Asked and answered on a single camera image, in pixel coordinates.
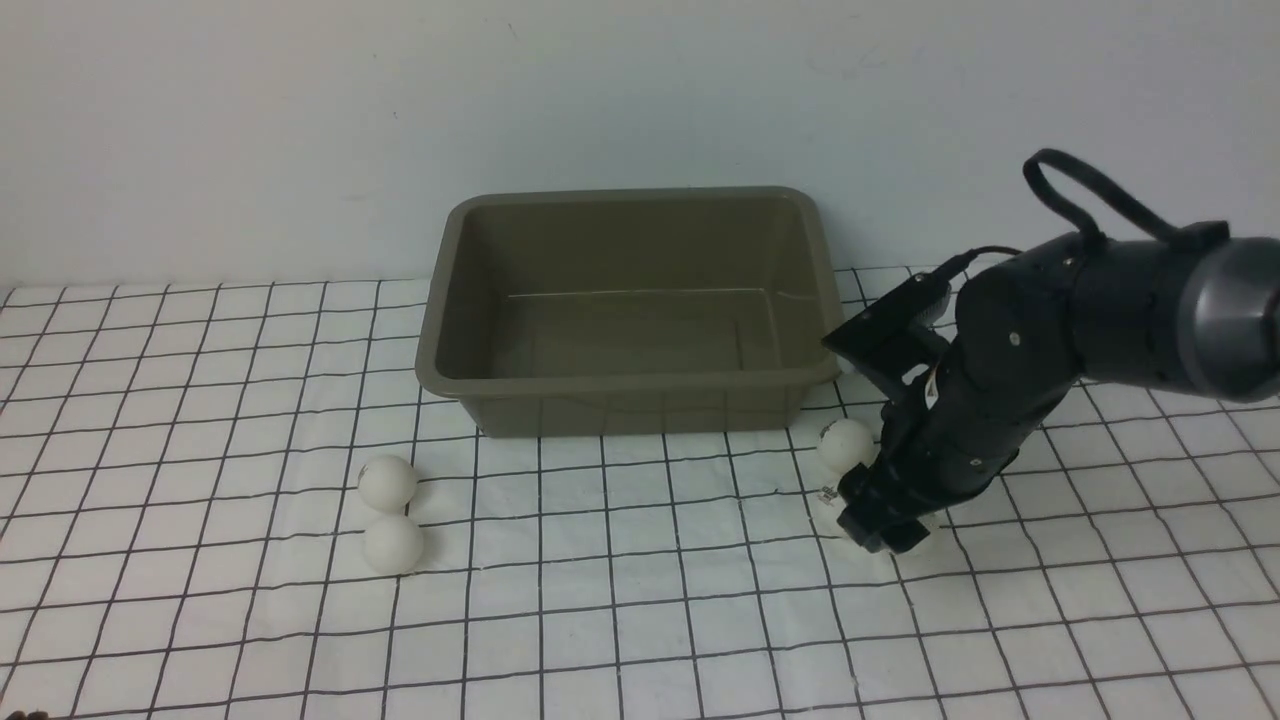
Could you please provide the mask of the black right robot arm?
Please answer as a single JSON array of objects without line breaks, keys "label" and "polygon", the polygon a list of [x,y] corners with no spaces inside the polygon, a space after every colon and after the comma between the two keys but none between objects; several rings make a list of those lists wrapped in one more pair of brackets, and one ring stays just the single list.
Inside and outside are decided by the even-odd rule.
[{"label": "black right robot arm", "polygon": [[838,524],[902,553],[923,518],[984,492],[1083,378],[1236,404],[1277,392],[1279,246],[1271,238],[1088,247],[1074,234],[959,291],[955,336],[931,329],[965,252],[824,337],[884,395],[881,448],[846,471]]}]

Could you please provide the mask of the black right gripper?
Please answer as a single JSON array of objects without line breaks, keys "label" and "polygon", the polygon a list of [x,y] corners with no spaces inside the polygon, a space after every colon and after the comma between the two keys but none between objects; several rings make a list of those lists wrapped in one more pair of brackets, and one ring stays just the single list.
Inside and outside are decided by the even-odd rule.
[{"label": "black right gripper", "polygon": [[1071,359],[954,345],[910,404],[891,404],[879,455],[845,474],[838,525],[869,553],[906,553],[931,537],[923,518],[982,495],[1071,384]]}]

